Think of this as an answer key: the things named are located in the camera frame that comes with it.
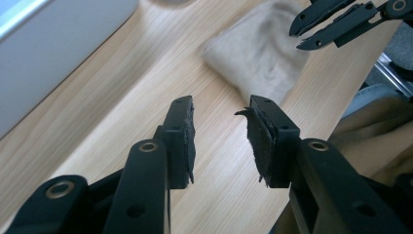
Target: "white object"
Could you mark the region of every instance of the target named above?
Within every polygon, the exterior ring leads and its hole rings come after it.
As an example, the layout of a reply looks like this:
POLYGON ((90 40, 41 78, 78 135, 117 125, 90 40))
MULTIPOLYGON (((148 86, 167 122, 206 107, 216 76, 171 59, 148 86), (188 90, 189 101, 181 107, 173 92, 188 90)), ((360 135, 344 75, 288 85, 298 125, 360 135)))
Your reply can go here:
POLYGON ((301 10, 295 1, 261 3, 207 42, 202 57, 239 88, 245 102, 258 95, 280 104, 300 77, 309 55, 295 48, 300 39, 288 36, 301 10))
POLYGON ((0 5, 0 138, 133 13, 137 0, 0 5))

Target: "white box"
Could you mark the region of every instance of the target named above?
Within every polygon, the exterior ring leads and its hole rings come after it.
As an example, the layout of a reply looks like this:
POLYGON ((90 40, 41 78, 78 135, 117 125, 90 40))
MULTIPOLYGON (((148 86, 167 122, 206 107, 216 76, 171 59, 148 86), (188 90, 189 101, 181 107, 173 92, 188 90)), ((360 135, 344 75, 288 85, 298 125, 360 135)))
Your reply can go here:
POLYGON ((137 0, 19 0, 5 9, 9 1, 0 5, 0 138, 137 6, 137 0))

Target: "gray fabric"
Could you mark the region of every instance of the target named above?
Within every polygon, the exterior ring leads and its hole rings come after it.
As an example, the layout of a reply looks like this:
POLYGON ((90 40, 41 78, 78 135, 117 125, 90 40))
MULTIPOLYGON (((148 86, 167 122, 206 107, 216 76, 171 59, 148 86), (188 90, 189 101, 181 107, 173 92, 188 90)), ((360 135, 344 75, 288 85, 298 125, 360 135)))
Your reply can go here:
POLYGON ((280 104, 300 77, 309 53, 297 50, 300 39, 288 36, 302 10, 296 4, 261 3, 205 44, 205 62, 238 87, 245 102, 258 95, 280 104))
POLYGON ((373 102, 376 99, 380 98, 400 98, 408 101, 408 99, 401 93, 398 93, 392 86, 388 86, 385 84, 377 84, 373 86, 366 87, 356 94, 353 98, 352 102, 350 103, 349 107, 347 107, 346 111, 343 114, 343 117, 347 117, 354 112, 362 109, 367 104, 373 102))
POLYGON ((402 23, 385 49, 385 54, 397 65, 413 70, 413 28, 402 23))

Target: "screw hole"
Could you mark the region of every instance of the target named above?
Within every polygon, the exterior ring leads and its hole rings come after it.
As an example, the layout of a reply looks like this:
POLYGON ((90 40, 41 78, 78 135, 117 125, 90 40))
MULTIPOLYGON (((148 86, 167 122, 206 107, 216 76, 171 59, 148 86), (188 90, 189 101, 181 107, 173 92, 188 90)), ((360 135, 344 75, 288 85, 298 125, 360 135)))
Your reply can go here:
POLYGON ((369 3, 369 4, 365 5, 365 9, 367 9, 367 10, 373 9, 373 4, 369 3))
POLYGON ((67 189, 69 189, 69 185, 68 184, 58 184, 58 185, 56 185, 56 186, 52 186, 51 187, 51 191, 52 191, 52 193, 61 193, 61 192, 64 192, 64 191, 66 191, 67 189))
POLYGON ((328 150, 328 145, 326 145, 325 143, 322 142, 318 142, 318 141, 313 141, 309 143, 310 147, 312 147, 313 149, 317 150, 317 151, 327 151, 328 150))
POLYGON ((356 202, 353 204, 353 207, 356 209, 356 211, 362 215, 366 215, 366 216, 375 216, 376 215, 376 211, 374 211, 373 208, 371 208, 370 206, 368 206, 365 203, 362 202, 356 202))
POLYGON ((151 143, 151 142, 144 143, 139 146, 139 150, 142 152, 152 152, 156 148, 158 148, 158 145, 156 143, 151 143))
POLYGON ((127 215, 131 218, 140 217, 145 214, 146 209, 145 206, 140 204, 133 204, 127 209, 127 215))

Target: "wooden table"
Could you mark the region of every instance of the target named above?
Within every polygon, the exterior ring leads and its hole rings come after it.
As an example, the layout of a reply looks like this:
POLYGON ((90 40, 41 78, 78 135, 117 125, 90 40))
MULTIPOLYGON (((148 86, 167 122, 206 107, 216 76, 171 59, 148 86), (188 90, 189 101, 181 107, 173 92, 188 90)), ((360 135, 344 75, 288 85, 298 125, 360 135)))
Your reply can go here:
MULTIPOLYGON (((140 1, 98 50, 0 141, 0 222, 50 177, 89 183, 122 168, 175 98, 192 95, 195 184, 171 192, 172 233, 267 233, 287 190, 258 183, 241 96, 204 65, 202 45, 258 0, 140 1)), ((302 137, 326 139, 396 29, 388 22, 341 49, 312 52, 283 110, 302 137)))

